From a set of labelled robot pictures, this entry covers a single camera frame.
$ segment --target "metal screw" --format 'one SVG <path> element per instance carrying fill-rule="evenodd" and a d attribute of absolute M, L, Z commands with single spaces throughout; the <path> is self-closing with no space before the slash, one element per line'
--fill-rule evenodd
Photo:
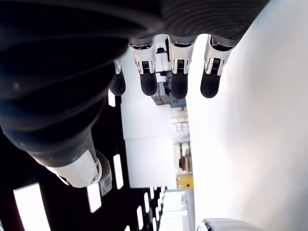
<path fill-rule="evenodd" d="M 98 176 L 96 175 L 92 180 L 91 180 L 91 184 L 93 184 L 96 180 L 97 180 Z"/>

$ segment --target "silver metal joint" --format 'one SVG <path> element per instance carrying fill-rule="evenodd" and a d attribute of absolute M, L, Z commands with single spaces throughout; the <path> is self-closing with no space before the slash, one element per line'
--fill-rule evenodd
<path fill-rule="evenodd" d="M 156 37 L 154 37 L 152 41 L 142 45 L 129 44 L 133 51 L 138 71 L 141 75 L 155 72 L 155 41 Z"/>
<path fill-rule="evenodd" d="M 191 42 L 178 42 L 174 41 L 170 36 L 168 36 L 168 40 L 171 71 L 174 74 L 177 74 L 178 69 L 181 68 L 183 74 L 187 74 L 192 61 L 193 46 L 195 40 Z"/>
<path fill-rule="evenodd" d="M 215 42 L 210 35 L 207 37 L 204 69 L 209 75 L 211 73 L 221 76 L 223 66 L 227 63 L 228 57 L 234 47 L 227 47 Z"/>
<path fill-rule="evenodd" d="M 118 59 L 116 59 L 115 61 L 114 61 L 114 63 L 115 63 L 115 73 L 117 74 L 117 75 L 119 75 L 120 73 L 121 73 L 121 69 L 122 69 L 122 66 L 121 66 L 121 60 L 118 58 Z"/>

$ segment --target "black rubber sleeve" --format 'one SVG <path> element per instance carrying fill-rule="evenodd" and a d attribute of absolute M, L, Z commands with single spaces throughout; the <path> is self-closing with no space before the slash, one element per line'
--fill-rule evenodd
<path fill-rule="evenodd" d="M 151 96 L 157 92 L 157 80 L 155 72 L 140 75 L 140 83 L 142 92 L 145 95 Z"/>
<path fill-rule="evenodd" d="M 126 85 L 122 70 L 120 74 L 115 74 L 113 80 L 111 81 L 111 84 L 109 85 L 109 89 L 115 96 L 121 96 L 124 94 L 126 90 Z"/>
<path fill-rule="evenodd" d="M 207 74 L 203 70 L 200 91 L 206 98 L 213 98 L 219 89 L 220 76 L 216 74 Z"/>
<path fill-rule="evenodd" d="M 187 95 L 188 78 L 187 74 L 172 73 L 171 76 L 171 94 L 177 100 L 184 99 Z"/>

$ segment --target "rectangular ceiling light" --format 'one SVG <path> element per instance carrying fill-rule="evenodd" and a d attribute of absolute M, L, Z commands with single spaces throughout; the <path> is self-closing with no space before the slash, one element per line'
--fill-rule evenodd
<path fill-rule="evenodd" d="M 160 199 L 157 200 L 157 205 L 158 205 L 158 211 L 162 210 L 162 204 L 160 202 Z"/>
<path fill-rule="evenodd" d="M 142 230 L 142 228 L 143 228 L 143 218 L 142 218 L 141 206 L 139 206 L 139 207 L 137 208 L 137 218 L 138 218 L 139 230 Z"/>
<path fill-rule="evenodd" d="M 115 95 L 110 91 L 108 91 L 108 103 L 110 106 L 115 107 L 116 106 L 116 97 Z"/>
<path fill-rule="evenodd" d="M 150 211 L 150 204 L 149 204 L 149 196 L 147 192 L 144 194 L 144 205 L 145 205 L 145 212 L 148 213 Z"/>
<path fill-rule="evenodd" d="M 159 212 L 158 212 L 158 208 L 157 207 L 155 209 L 155 212 L 156 212 L 156 220 L 159 221 Z"/>
<path fill-rule="evenodd" d="M 151 196 L 151 200 L 154 199 L 154 188 L 153 186 L 150 187 L 150 196 Z"/>
<path fill-rule="evenodd" d="M 14 196 L 25 231 L 50 231 L 39 183 L 15 189 Z"/>
<path fill-rule="evenodd" d="M 87 187 L 88 199 L 91 213 L 94 213 L 99 207 L 102 206 L 100 187 L 98 183 Z"/>
<path fill-rule="evenodd" d="M 153 231 L 157 231 L 156 219 L 155 218 L 153 218 L 152 223 L 153 223 Z"/>
<path fill-rule="evenodd" d="M 160 203 L 162 203 L 163 202 L 163 192 L 160 192 L 159 199 L 160 199 Z"/>
<path fill-rule="evenodd" d="M 114 165 L 115 165 L 116 187 L 117 189 L 120 189 L 122 188 L 124 183 L 123 183 L 123 175 L 122 175 L 121 158 L 119 154 L 114 156 Z"/>

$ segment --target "white panel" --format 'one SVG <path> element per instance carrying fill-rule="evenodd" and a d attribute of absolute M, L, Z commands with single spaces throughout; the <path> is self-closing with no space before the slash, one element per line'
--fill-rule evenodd
<path fill-rule="evenodd" d="M 116 187 L 117 189 L 120 189 L 124 185 L 124 182 L 122 175 L 121 158 L 119 154 L 114 156 L 114 165 L 115 165 Z"/>
<path fill-rule="evenodd" d="M 164 70 L 163 68 L 163 57 L 162 53 L 155 54 L 156 62 L 155 62 L 155 71 L 161 72 Z"/>
<path fill-rule="evenodd" d="M 151 196 L 151 200 L 154 199 L 154 188 L 153 186 L 150 187 L 150 196 Z"/>
<path fill-rule="evenodd" d="M 160 212 L 162 210 L 162 203 L 159 198 L 157 199 L 157 205 L 158 205 L 158 211 Z"/>
<path fill-rule="evenodd" d="M 25 231 L 50 231 L 39 183 L 15 189 L 14 196 Z"/>
<path fill-rule="evenodd" d="M 270 1 L 232 52 L 213 99 L 199 91 L 206 36 L 198 38 L 186 98 L 197 222 L 307 229 L 307 9 L 305 0 Z"/>
<path fill-rule="evenodd" d="M 98 183 L 87 187 L 88 200 L 91 213 L 94 213 L 99 207 L 102 206 L 100 187 Z"/>
<path fill-rule="evenodd" d="M 145 206 L 145 212 L 148 213 L 150 211 L 150 205 L 149 205 L 149 196 L 147 192 L 144 194 L 144 206 Z"/>
<path fill-rule="evenodd" d="M 156 219 L 153 218 L 152 220 L 152 224 L 153 224 L 153 231 L 157 231 L 157 227 L 156 227 Z"/>
<path fill-rule="evenodd" d="M 176 184 L 171 140 L 126 140 L 125 146 L 131 188 Z"/>
<path fill-rule="evenodd" d="M 141 209 L 141 206 L 139 206 L 137 208 L 137 219 L 138 219 L 138 227 L 139 227 L 139 230 L 142 230 L 143 228 L 143 217 L 142 217 L 142 209 Z"/>
<path fill-rule="evenodd" d="M 158 212 L 158 207 L 156 207 L 155 209 L 155 213 L 156 213 L 156 220 L 159 221 L 159 212 Z"/>
<path fill-rule="evenodd" d="M 122 103 L 124 139 L 173 138 L 188 135 L 187 131 L 176 132 L 170 122 L 172 117 L 177 116 L 178 110 L 170 108 L 169 104 L 157 106 L 151 98 L 147 103 Z"/>
<path fill-rule="evenodd" d="M 108 103 L 110 106 L 115 107 L 116 106 L 116 97 L 115 95 L 109 90 L 108 91 Z"/>

